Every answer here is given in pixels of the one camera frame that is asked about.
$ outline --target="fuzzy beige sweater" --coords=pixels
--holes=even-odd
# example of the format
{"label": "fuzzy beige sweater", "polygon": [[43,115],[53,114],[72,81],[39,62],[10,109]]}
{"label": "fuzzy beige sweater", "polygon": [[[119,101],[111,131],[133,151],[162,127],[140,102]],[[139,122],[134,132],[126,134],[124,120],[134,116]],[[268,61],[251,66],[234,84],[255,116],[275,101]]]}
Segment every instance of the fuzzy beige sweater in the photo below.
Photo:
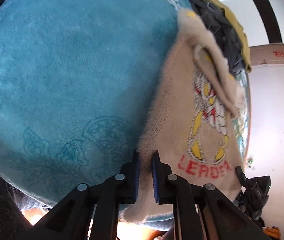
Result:
{"label": "fuzzy beige sweater", "polygon": [[155,203],[151,172],[155,150],[173,173],[189,183],[213,183],[230,200],[241,189],[234,169],[242,162],[231,118],[237,116],[244,92],[200,17],[181,9],[178,27],[138,145],[138,199],[124,212],[128,222],[172,212],[172,205]]}

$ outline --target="blue blanket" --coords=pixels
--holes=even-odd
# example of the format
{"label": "blue blanket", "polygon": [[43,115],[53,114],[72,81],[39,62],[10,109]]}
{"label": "blue blanket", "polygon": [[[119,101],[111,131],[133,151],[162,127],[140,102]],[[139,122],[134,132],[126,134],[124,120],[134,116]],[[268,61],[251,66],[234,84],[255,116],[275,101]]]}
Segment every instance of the blue blanket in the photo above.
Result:
{"label": "blue blanket", "polygon": [[0,7],[0,175],[53,206],[130,161],[187,0]]}

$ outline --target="yellow garment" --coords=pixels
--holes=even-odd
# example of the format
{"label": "yellow garment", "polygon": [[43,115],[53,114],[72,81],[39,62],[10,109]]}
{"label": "yellow garment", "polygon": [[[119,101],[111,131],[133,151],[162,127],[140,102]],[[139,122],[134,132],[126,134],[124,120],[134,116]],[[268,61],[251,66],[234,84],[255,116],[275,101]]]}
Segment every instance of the yellow garment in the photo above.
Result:
{"label": "yellow garment", "polygon": [[263,230],[263,232],[267,235],[267,236],[271,236],[274,237],[275,239],[281,239],[281,231],[278,227],[275,228],[266,228],[265,230]]}
{"label": "yellow garment", "polygon": [[246,71],[251,72],[252,65],[250,59],[250,47],[248,46],[247,36],[243,31],[243,26],[237,21],[234,13],[219,0],[208,0],[208,1],[214,3],[218,8],[224,11],[224,16],[235,29],[237,36],[242,44],[241,56],[245,62]]}

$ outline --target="metal screw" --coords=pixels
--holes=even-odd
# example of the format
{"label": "metal screw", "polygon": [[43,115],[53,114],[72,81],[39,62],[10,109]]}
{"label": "metal screw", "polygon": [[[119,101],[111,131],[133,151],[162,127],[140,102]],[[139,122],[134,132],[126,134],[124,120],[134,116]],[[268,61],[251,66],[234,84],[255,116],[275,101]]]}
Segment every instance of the metal screw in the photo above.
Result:
{"label": "metal screw", "polygon": [[207,184],[205,184],[205,188],[208,189],[208,190],[213,190],[213,189],[215,189],[215,186],[211,183],[207,183]]}
{"label": "metal screw", "polygon": [[79,184],[78,186],[77,186],[77,189],[78,189],[78,191],[84,191],[84,190],[86,190],[87,189],[87,185],[86,184],[84,184],[84,183],[82,183],[82,184]]}
{"label": "metal screw", "polygon": [[116,180],[123,180],[125,179],[125,175],[122,173],[116,174],[116,176],[114,177]]}
{"label": "metal screw", "polygon": [[170,175],[168,175],[168,179],[169,180],[177,180],[178,177],[175,174],[170,174]]}

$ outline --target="black stripe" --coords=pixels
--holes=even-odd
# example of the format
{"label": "black stripe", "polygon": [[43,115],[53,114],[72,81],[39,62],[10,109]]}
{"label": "black stripe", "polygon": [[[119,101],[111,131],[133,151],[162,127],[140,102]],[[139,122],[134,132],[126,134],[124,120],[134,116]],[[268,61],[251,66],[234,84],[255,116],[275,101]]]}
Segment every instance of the black stripe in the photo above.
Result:
{"label": "black stripe", "polygon": [[269,0],[253,0],[262,18],[269,43],[283,43],[280,28]]}

